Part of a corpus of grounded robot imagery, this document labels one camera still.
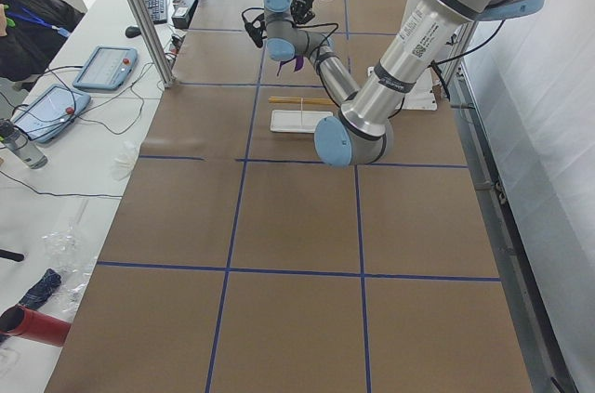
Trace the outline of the clear water bottle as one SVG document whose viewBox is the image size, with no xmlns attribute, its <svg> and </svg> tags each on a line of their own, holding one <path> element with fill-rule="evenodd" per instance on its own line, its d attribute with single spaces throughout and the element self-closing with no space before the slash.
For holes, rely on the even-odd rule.
<svg viewBox="0 0 595 393">
<path fill-rule="evenodd" d="M 1 120 L 1 143 L 31 169 L 47 164 L 47 157 L 8 119 Z"/>
</svg>

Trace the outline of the blue teach pendant far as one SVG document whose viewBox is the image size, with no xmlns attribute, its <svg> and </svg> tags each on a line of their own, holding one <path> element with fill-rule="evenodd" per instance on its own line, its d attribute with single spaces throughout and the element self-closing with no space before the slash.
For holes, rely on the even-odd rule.
<svg viewBox="0 0 595 393">
<path fill-rule="evenodd" d="M 113 91 L 134 70 L 139 53 L 136 48 L 97 46 L 73 81 L 73 86 L 89 91 Z"/>
</svg>

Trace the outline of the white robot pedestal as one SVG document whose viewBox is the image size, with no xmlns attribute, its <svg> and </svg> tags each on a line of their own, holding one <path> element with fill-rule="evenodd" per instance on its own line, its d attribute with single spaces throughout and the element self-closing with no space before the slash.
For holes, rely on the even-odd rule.
<svg viewBox="0 0 595 393">
<path fill-rule="evenodd" d="M 436 111 L 437 102 L 433 93 L 433 80 L 430 70 L 425 70 L 413 89 L 399 102 L 396 108 L 409 111 Z"/>
</svg>

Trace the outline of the clear plastic wrap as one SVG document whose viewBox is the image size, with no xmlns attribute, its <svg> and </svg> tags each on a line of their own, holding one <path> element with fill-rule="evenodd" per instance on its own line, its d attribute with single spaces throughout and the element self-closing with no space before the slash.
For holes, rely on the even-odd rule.
<svg viewBox="0 0 595 393">
<path fill-rule="evenodd" d="M 66 321 L 74 319 L 97 261 L 81 226 L 87 206 L 88 199 L 84 199 L 66 229 L 42 237 L 49 266 L 60 275 L 60 285 L 50 302 Z"/>
</svg>

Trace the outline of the aluminium frame post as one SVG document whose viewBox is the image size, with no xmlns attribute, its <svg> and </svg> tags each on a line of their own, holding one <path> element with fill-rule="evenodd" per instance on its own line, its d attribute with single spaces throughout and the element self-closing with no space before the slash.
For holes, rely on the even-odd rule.
<svg viewBox="0 0 595 393">
<path fill-rule="evenodd" d="M 175 83 L 175 77 L 150 18 L 148 9 L 144 5 L 144 0 L 127 0 L 127 2 L 164 87 L 171 87 Z"/>
</svg>

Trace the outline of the blue teach pendant near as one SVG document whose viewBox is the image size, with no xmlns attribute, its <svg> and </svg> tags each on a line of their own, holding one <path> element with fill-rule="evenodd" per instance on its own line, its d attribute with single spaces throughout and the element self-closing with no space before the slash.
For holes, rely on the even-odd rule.
<svg viewBox="0 0 595 393">
<path fill-rule="evenodd" d="M 52 85 L 27 107 L 19 109 L 12 123 L 29 139 L 47 143 L 69 126 L 90 100 L 86 92 Z"/>
</svg>

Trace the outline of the black keyboard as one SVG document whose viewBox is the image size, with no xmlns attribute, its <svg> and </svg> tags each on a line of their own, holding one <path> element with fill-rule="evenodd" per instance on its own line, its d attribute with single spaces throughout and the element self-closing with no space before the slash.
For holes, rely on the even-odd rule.
<svg viewBox="0 0 595 393">
<path fill-rule="evenodd" d="M 154 24 L 167 23 L 167 0 L 143 0 Z"/>
</svg>

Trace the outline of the black power box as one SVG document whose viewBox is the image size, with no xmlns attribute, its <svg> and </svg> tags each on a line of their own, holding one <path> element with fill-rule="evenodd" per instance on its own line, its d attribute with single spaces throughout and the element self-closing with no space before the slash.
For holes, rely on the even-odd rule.
<svg viewBox="0 0 595 393">
<path fill-rule="evenodd" d="M 186 30 L 189 28 L 199 0 L 179 0 L 174 4 L 171 17 L 175 28 Z"/>
</svg>

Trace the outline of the black computer mouse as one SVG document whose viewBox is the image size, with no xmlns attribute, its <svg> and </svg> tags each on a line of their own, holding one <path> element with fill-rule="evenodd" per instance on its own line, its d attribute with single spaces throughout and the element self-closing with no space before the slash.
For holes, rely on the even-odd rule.
<svg viewBox="0 0 595 393">
<path fill-rule="evenodd" d="M 126 38 L 135 38 L 140 35 L 140 29 L 138 26 L 128 26 L 125 29 Z"/>
</svg>

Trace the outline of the red cylinder tube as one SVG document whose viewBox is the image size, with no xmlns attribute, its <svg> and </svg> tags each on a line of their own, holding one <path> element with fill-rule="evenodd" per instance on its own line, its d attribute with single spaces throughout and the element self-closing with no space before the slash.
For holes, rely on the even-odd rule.
<svg viewBox="0 0 595 393">
<path fill-rule="evenodd" d="M 1 315 L 1 333 L 34 342 L 62 347 L 71 324 L 21 305 L 7 309 Z"/>
</svg>

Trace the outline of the white rack base tray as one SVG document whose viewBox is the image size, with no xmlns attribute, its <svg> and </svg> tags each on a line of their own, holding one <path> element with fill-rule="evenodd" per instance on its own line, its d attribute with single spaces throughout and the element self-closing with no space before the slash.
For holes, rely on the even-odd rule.
<svg viewBox="0 0 595 393">
<path fill-rule="evenodd" d="M 300 130 L 299 111 L 273 110 L 271 112 L 270 130 L 275 133 L 313 134 L 317 124 L 325 117 L 332 116 L 330 111 L 304 111 L 304 128 Z"/>
</svg>

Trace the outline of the black jacket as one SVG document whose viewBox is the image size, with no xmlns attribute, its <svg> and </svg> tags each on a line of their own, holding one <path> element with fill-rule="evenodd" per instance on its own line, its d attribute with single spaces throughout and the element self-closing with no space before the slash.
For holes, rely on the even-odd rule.
<svg viewBox="0 0 595 393">
<path fill-rule="evenodd" d="M 43 72 L 84 16 L 64 0 L 1 0 L 1 76 L 22 82 Z"/>
</svg>

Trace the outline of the folded dark blue umbrella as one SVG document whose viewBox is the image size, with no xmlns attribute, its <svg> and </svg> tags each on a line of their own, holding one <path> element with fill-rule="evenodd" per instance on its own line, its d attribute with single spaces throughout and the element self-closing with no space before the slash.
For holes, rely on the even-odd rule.
<svg viewBox="0 0 595 393">
<path fill-rule="evenodd" d="M 47 269 L 41 279 L 19 301 L 19 305 L 38 310 L 60 288 L 61 276 L 54 269 Z"/>
</svg>

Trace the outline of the blue teach pendant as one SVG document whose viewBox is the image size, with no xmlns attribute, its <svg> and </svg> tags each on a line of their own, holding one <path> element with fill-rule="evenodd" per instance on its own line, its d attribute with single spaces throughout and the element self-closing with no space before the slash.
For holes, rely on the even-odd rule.
<svg viewBox="0 0 595 393">
<path fill-rule="evenodd" d="M 113 91 L 134 70 L 139 53 L 136 48 L 97 46 L 73 81 L 73 86 L 89 91 Z"/>
<path fill-rule="evenodd" d="M 47 143 L 69 126 L 90 100 L 86 92 L 52 85 L 27 107 L 19 109 L 12 123 L 29 139 Z"/>
</svg>

